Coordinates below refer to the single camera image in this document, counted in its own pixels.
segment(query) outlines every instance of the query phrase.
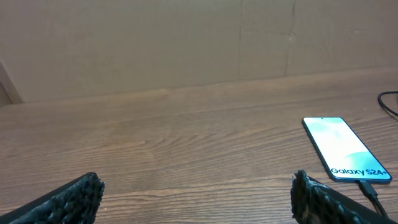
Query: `black cord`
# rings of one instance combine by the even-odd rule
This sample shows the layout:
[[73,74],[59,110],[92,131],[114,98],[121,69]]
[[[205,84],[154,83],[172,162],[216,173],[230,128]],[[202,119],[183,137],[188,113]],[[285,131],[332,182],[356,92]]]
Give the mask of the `black cord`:
[[377,198],[377,192],[372,185],[368,181],[361,180],[359,181],[359,188],[362,190],[362,193],[373,203],[373,206],[376,208],[377,212],[384,218],[388,218],[385,209]]
[[393,115],[398,116],[398,113],[397,113],[397,112],[395,112],[395,111],[393,111],[392,109],[390,109],[390,108],[389,108],[386,104],[384,104],[384,102],[381,100],[381,96],[382,96],[382,95],[386,95],[386,94],[398,94],[398,91],[385,91],[385,92],[380,93],[379,96],[377,97],[377,100],[378,100],[380,106],[381,106],[383,109],[386,109],[386,110],[388,110],[390,113],[392,113]]

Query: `beige wall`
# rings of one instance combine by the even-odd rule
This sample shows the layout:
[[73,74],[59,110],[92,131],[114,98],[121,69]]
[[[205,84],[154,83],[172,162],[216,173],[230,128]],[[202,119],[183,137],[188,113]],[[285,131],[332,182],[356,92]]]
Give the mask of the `beige wall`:
[[397,65],[396,0],[0,1],[25,102]]

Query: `phone screen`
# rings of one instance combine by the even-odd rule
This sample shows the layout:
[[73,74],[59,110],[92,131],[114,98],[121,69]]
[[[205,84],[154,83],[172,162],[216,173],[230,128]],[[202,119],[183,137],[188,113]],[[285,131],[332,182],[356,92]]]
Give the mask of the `phone screen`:
[[342,118],[304,118],[326,169],[337,179],[391,181],[391,176]]

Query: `black phone case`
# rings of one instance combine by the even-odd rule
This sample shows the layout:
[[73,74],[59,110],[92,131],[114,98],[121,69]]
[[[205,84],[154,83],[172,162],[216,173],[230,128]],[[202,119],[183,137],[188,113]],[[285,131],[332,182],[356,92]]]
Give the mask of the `black phone case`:
[[[347,124],[347,126],[352,130],[352,132],[355,134],[355,136],[362,142],[361,138],[358,137],[358,135],[357,135],[357,134],[354,132],[354,130],[351,128],[351,126],[349,126],[348,123],[347,123],[343,118],[341,118],[341,119],[342,119],[342,120]],[[341,177],[336,177],[336,176],[334,176],[333,173],[330,171],[330,168],[329,168],[328,164],[326,163],[325,159],[323,158],[323,155],[322,155],[321,151],[319,150],[319,148],[318,148],[318,146],[317,146],[317,144],[316,144],[314,138],[312,137],[312,134],[311,134],[310,130],[308,129],[307,125],[305,124],[304,118],[303,118],[303,120],[302,120],[302,124],[303,124],[304,129],[305,129],[305,131],[307,132],[307,135],[308,135],[308,137],[310,138],[310,140],[311,140],[311,142],[312,142],[312,144],[313,144],[313,146],[314,146],[314,148],[315,148],[315,150],[316,150],[316,152],[317,152],[319,158],[321,159],[322,165],[323,165],[323,167],[325,168],[326,173],[329,175],[329,177],[330,177],[332,180],[334,180],[334,181],[336,181],[336,182],[349,182],[349,183],[355,183],[355,182],[358,182],[359,180],[366,180],[366,181],[368,181],[369,183],[372,183],[372,184],[389,184],[389,183],[392,181],[392,176],[391,176],[391,174],[388,172],[388,170],[387,170],[386,168],[384,168],[384,166],[381,164],[381,162],[376,158],[376,156],[373,155],[372,151],[370,151],[370,150],[368,149],[368,147],[365,145],[365,143],[363,143],[363,142],[362,142],[362,144],[366,147],[366,149],[369,150],[369,152],[372,154],[372,156],[378,161],[378,163],[383,167],[383,169],[390,175],[390,179],[384,180],[384,179],[367,179],[367,178],[341,178]]]

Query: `charging cable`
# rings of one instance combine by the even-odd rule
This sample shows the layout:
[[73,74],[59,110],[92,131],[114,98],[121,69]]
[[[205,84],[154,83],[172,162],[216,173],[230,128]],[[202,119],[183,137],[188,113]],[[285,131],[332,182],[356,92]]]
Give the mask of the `charging cable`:
[[377,97],[377,100],[378,100],[378,102],[379,102],[381,108],[383,108],[383,109],[385,109],[385,110],[388,110],[390,113],[392,113],[392,114],[395,115],[395,116],[398,116],[398,113],[397,113],[397,112],[395,112],[395,111],[393,111],[392,109],[390,109],[390,108],[381,100],[381,97],[382,97],[383,95],[386,95],[386,94],[398,94],[398,91],[385,91],[385,92],[380,93],[379,96]]
[[372,187],[372,185],[368,181],[360,180],[359,188],[362,190],[362,193],[372,202],[377,212],[381,214],[384,218],[388,218],[385,209],[380,204],[379,199],[377,198],[377,192]]

